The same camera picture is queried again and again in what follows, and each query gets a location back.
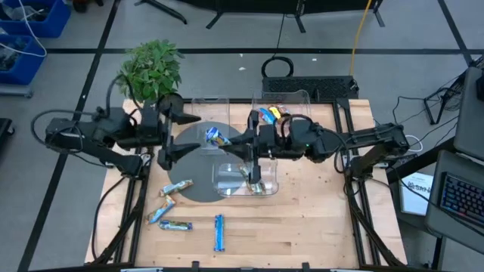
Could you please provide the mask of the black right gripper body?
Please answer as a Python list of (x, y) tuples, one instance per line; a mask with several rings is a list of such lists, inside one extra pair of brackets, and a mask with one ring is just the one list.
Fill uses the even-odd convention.
[(261, 170), (258, 163), (259, 157), (271, 158), (271, 152), (279, 145), (278, 118), (271, 110), (251, 110), (249, 114), (249, 129), (255, 131), (255, 138), (250, 146), (253, 149), (252, 171), (250, 184), (259, 184)]

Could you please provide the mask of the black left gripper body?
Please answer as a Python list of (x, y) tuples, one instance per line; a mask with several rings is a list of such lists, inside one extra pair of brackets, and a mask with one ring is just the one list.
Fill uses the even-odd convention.
[(161, 146), (168, 150), (171, 139), (170, 123), (171, 113), (153, 109), (144, 109), (141, 112), (141, 146)]

